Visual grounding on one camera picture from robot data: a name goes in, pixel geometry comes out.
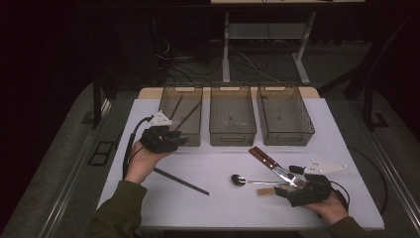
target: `background desk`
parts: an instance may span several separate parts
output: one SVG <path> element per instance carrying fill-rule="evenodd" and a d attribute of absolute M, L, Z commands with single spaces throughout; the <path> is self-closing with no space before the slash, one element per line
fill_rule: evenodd
<path fill-rule="evenodd" d="M 141 99 L 133 104 L 99 205 L 112 196 L 122 177 L 122 162 L 130 133 L 141 119 L 158 111 L 159 99 L 156 98 L 159 94 L 153 91 L 158 92 L 159 89 L 145 88 L 140 94 Z M 254 145 L 285 168 L 290 165 L 304 167 L 311 159 L 347 165 L 346 171 L 328 175 L 328 178 L 340 183 L 350 193 L 350 214 L 362 227 L 382 229 L 383 221 L 325 100 L 316 98 L 313 89 L 302 88 L 302 91 L 312 92 L 308 93 L 312 98 L 304 99 L 316 130 L 309 144 L 306 147 L 266 147 L 256 113 L 258 132 Z M 257 189 L 264 186 L 247 184 L 237 187 L 231 183 L 230 176 L 233 174 L 247 179 L 276 180 L 278 177 L 248 153 L 248 147 L 210 146 L 208 92 L 209 88 L 206 88 L 202 105 L 201 146 L 181 147 L 160 161 L 157 167 L 209 191 L 210 195 L 152 173 L 143 183 L 149 192 L 144 200 L 141 229 L 302 230 L 326 226 L 315 213 L 302 207 L 291 207 L 284 198 L 275 195 L 258 197 Z M 145 98 L 152 94 L 155 99 Z M 141 126 L 138 137 L 145 128 L 146 125 Z"/>

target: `gray carpet floor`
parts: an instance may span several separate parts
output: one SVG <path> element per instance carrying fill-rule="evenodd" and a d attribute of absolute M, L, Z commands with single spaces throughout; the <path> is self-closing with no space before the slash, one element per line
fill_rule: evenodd
<path fill-rule="evenodd" d="M 311 80 L 310 85 L 320 87 L 346 73 L 358 65 L 369 47 L 369 43 L 309 44 L 303 63 Z M 207 61 L 185 60 L 190 59 L 190 56 L 180 53 L 178 62 L 173 66 L 175 70 L 167 71 L 167 81 L 201 81 L 205 85 L 211 81 L 220 81 L 221 52 L 220 48 L 218 51 L 217 44 L 215 49 L 211 52 L 215 57 Z M 296 49 L 297 45 L 288 42 L 252 45 L 233 43 L 231 80 L 252 83 L 269 80 L 250 66 L 251 61 L 270 77 L 282 81 L 298 81 L 290 56 Z M 384 207 L 388 198 L 387 206 L 382 212 L 385 229 L 375 233 L 378 237 L 419 237 L 418 226 L 410 219 L 401 190 L 382 169 L 382 158 L 387 157 L 391 161 L 413 200 L 420 200 L 420 143 L 379 93 L 374 95 L 373 111 L 380 113 L 389 127 L 377 128 L 373 132 L 368 130 L 362 122 L 363 98 L 346 100 L 342 95 L 346 85 L 343 83 L 322 97 L 327 99 L 378 209 Z M 85 123 L 86 116 L 91 114 L 93 107 L 91 85 L 80 93 L 1 237 L 84 236 L 118 148 L 119 136 L 137 96 L 138 92 L 121 92 L 117 99 L 104 99 L 103 119 L 96 129 L 91 129 L 91 125 Z M 111 144 L 112 149 L 104 166 L 87 165 L 98 145 Z M 385 177 L 387 193 L 375 167 Z M 166 232 L 164 237 L 197 236 L 196 233 L 179 235 Z M 295 234 L 222 232 L 207 235 L 209 236 L 206 237 L 293 237 Z M 300 235 L 305 238 L 330 237 L 326 230 L 301 231 Z"/>

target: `person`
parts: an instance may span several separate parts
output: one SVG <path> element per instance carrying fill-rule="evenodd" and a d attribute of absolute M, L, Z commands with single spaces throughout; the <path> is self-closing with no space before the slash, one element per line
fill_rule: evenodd
<path fill-rule="evenodd" d="M 148 191 L 141 184 L 157 163 L 169 154 L 152 153 L 139 141 L 134 144 L 126 177 L 119 181 L 114 195 L 91 218 L 87 237 L 133 237 L 141 224 L 142 201 Z M 303 207 L 318 213 L 329 225 L 329 231 L 334 238 L 374 237 L 349 216 L 335 192 L 331 192 L 322 202 Z"/>

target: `metal spoon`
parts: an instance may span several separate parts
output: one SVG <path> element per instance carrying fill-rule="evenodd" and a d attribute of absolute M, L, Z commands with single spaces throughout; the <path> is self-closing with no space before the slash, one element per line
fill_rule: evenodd
<path fill-rule="evenodd" d="M 239 175 L 232 175 L 231 180 L 236 186 L 243 186 L 247 183 L 253 184 L 267 184 L 267 185 L 286 185 L 286 181 L 258 181 L 258 180 L 246 180 L 244 177 Z"/>

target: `green sleeve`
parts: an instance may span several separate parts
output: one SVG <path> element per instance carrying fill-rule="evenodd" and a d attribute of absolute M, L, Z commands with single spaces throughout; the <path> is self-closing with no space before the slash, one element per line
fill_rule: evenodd
<path fill-rule="evenodd" d="M 363 228 L 351 216 L 346 217 L 329 228 L 334 238 L 374 238 L 371 232 L 364 231 Z"/>
<path fill-rule="evenodd" d="M 142 221 L 142 201 L 148 190 L 121 180 L 114 195 L 102 203 L 87 228 L 87 237 L 132 237 Z"/>

